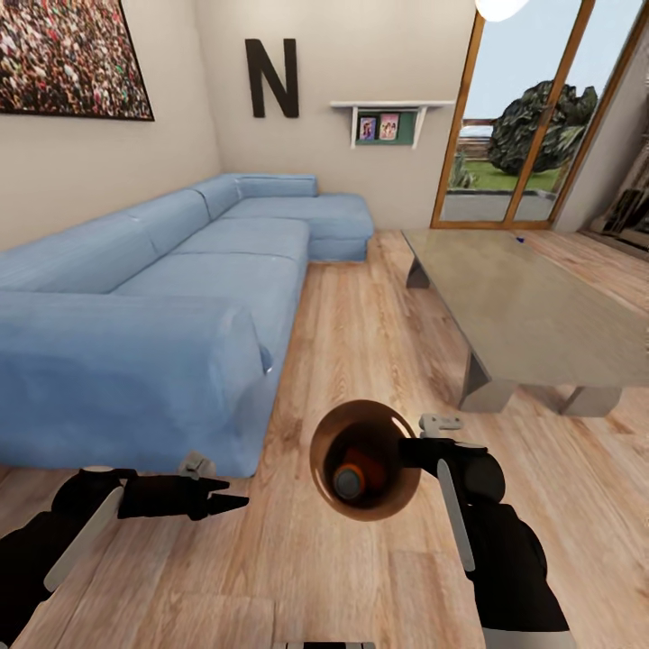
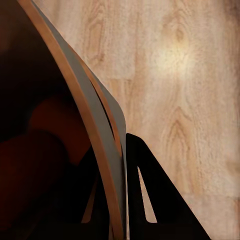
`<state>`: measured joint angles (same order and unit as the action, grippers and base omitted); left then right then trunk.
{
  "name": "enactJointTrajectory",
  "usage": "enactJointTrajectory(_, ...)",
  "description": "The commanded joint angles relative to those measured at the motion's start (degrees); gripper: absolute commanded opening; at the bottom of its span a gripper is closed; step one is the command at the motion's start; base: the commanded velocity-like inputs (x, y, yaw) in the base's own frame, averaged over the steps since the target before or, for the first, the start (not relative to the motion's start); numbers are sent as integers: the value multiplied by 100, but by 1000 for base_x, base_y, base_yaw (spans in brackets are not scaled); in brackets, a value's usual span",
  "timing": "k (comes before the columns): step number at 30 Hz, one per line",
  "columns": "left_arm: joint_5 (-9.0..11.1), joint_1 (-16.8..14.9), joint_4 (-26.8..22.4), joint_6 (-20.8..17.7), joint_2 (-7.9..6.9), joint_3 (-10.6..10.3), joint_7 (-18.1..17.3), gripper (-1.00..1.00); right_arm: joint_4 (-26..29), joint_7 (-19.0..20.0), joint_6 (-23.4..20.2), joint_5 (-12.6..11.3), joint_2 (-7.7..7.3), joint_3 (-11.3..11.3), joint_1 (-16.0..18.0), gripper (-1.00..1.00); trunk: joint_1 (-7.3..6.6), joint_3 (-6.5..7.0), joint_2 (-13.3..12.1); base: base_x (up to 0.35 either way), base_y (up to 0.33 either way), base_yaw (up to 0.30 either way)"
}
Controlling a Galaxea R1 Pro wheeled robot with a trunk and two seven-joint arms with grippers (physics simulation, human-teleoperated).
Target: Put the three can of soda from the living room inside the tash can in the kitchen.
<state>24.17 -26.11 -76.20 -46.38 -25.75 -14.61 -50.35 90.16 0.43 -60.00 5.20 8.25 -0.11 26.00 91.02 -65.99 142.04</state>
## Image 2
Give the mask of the trash can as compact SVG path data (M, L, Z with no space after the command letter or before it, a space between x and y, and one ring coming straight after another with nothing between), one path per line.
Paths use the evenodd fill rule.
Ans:
M0 144L27 133L30 107L48 95L78 108L105 190L108 240L127 240L126 121L120 105L33 0L0 0ZM62 175L0 240L26 240L75 169L66 160ZM91 220L98 176L81 223Z

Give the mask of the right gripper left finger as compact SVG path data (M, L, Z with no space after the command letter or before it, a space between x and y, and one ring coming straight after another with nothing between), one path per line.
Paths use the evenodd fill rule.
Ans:
M98 175L91 219L81 223ZM109 240L110 214L92 145L26 240Z

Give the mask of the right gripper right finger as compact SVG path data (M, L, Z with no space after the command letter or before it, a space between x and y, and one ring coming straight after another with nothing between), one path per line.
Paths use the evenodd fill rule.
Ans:
M140 169L157 223L146 220ZM126 134L130 240L211 240L146 143Z

